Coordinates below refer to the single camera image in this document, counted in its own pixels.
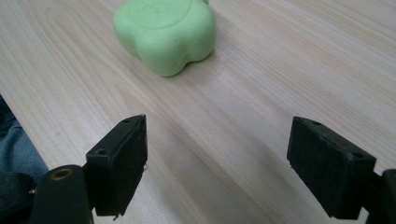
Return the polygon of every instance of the wood grain surface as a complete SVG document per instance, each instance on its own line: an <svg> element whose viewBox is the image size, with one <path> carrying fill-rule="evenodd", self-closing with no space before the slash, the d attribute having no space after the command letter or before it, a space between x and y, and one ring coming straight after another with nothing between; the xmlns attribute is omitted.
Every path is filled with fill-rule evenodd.
<svg viewBox="0 0 396 224"><path fill-rule="evenodd" d="M114 223L355 223L290 169L291 120L396 167L395 1L211 0L213 53L170 78L120 45L123 1L0 1L0 93L49 168L145 113L148 169Z"/></svg>

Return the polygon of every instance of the screw hole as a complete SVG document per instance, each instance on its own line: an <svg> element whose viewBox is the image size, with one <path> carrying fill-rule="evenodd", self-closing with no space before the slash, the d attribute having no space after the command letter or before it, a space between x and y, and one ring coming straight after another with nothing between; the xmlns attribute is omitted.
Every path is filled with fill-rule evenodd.
<svg viewBox="0 0 396 224"><path fill-rule="evenodd" d="M363 158L363 154L359 153L359 152L354 152L352 153L352 155L356 158Z"/></svg>
<svg viewBox="0 0 396 224"><path fill-rule="evenodd" d="M99 155L106 155L106 151L104 149L102 149L102 148L97 150L96 153L99 154Z"/></svg>
<svg viewBox="0 0 396 224"><path fill-rule="evenodd" d="M50 176L50 178L53 180L62 180L62 179L66 179L71 174L73 174L73 170L70 168L65 168L65 169L62 169L62 170L59 170L59 171L53 173Z"/></svg>

